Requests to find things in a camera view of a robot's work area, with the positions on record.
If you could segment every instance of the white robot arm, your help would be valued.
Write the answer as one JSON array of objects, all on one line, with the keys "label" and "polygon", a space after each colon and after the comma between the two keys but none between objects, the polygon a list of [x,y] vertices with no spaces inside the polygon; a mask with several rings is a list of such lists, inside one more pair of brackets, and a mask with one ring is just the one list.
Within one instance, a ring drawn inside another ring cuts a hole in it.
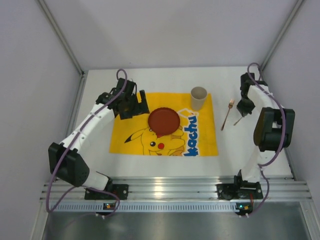
[{"label": "white robot arm", "polygon": [[[269,88],[266,85],[261,86],[267,94],[272,94],[269,92]],[[263,108],[279,109],[277,104],[272,101],[268,95],[261,91],[257,86],[251,85],[248,91],[248,98],[253,101],[255,105],[255,111],[259,113]],[[273,123],[274,128],[278,128],[276,123]],[[269,161],[275,155],[274,151],[260,151],[258,146],[254,147],[253,153],[247,162],[247,164],[241,169],[241,175],[243,181],[248,181],[249,183],[260,182],[261,173],[258,164],[264,164]]]},{"label": "white robot arm", "polygon": [[[260,185],[261,168],[271,164],[282,148],[288,147],[291,143],[295,112],[274,102],[275,99],[263,80],[252,79],[255,79],[254,73],[247,72],[241,76],[241,101],[236,108],[242,117],[252,114],[254,109],[260,113],[253,133],[255,147],[246,165],[234,176],[233,183],[217,185],[218,198],[221,200],[263,199]],[[248,206],[241,215],[252,212],[253,206]]]},{"label": "white robot arm", "polygon": [[93,159],[83,159],[82,154],[117,115],[120,115],[120,119],[128,119],[149,113],[145,91],[141,90],[139,93],[140,102],[137,98],[136,83],[125,81],[123,78],[118,80],[117,86],[110,93],[102,93],[83,122],[59,144],[54,142],[50,145],[48,153],[51,173],[56,171],[58,178],[75,187],[83,186],[107,191],[112,180],[92,169]]},{"label": "white robot arm", "polygon": [[[260,87],[253,84],[246,73],[241,76],[241,96],[242,99],[237,105],[237,109],[244,117],[252,110],[260,113],[257,121],[253,141],[255,144],[253,153],[247,164],[240,170],[243,181],[248,183],[258,183],[261,179],[261,170],[258,165],[263,165],[270,161],[275,155],[275,151],[280,145],[282,133],[282,116],[279,106],[269,97],[272,93],[264,81],[257,81]],[[285,113],[285,139],[283,148],[289,146],[292,137],[295,112],[292,109],[284,109]]]}]

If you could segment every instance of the gray wall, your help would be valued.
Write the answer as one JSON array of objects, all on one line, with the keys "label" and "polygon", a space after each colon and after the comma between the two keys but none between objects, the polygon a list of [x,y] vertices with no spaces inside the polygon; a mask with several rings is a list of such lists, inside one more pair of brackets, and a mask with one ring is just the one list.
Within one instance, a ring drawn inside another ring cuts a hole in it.
[{"label": "gray wall", "polygon": [[85,70],[262,61],[296,0],[46,0]]},{"label": "gray wall", "polygon": [[0,7],[0,239],[29,239],[79,75],[35,0]]},{"label": "gray wall", "polygon": [[264,76],[287,108],[295,110],[289,152],[320,212],[320,1],[307,0]]}]

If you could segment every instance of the red plate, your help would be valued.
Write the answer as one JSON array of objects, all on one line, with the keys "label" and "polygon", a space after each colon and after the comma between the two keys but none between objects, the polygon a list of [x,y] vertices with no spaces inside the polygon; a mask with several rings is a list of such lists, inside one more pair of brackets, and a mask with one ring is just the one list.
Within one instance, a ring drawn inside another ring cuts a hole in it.
[{"label": "red plate", "polygon": [[180,126],[178,113],[168,107],[160,107],[150,113],[148,124],[157,135],[173,134]]}]

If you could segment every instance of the white table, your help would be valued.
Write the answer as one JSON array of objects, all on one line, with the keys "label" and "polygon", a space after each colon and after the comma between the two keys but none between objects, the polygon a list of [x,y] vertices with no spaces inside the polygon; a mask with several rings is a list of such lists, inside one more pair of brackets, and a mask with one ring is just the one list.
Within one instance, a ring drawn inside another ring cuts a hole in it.
[{"label": "white table", "polygon": [[[254,149],[253,132],[259,113],[254,110],[237,126],[241,115],[236,106],[230,111],[225,128],[220,131],[230,99],[241,99],[240,76],[247,67],[191,67],[127,69],[138,90],[147,93],[189,93],[202,86],[212,94],[219,156],[144,156],[109,153],[113,122],[105,127],[84,158],[94,158],[93,168],[111,177],[223,177],[233,176],[246,164]],[[256,68],[252,71],[258,76]],[[81,100],[76,125],[87,116],[97,97],[117,84],[117,69],[90,70]],[[292,177],[284,151],[264,173],[268,177]]]}]

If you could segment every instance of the paper cup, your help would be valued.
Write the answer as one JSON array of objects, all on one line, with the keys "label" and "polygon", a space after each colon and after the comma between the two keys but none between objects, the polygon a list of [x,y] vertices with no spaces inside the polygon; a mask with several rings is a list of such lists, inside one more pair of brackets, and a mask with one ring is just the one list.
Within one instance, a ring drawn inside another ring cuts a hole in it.
[{"label": "paper cup", "polygon": [[199,111],[202,109],[206,98],[207,98],[207,90],[201,86],[196,86],[191,90],[191,108],[194,111]]}]

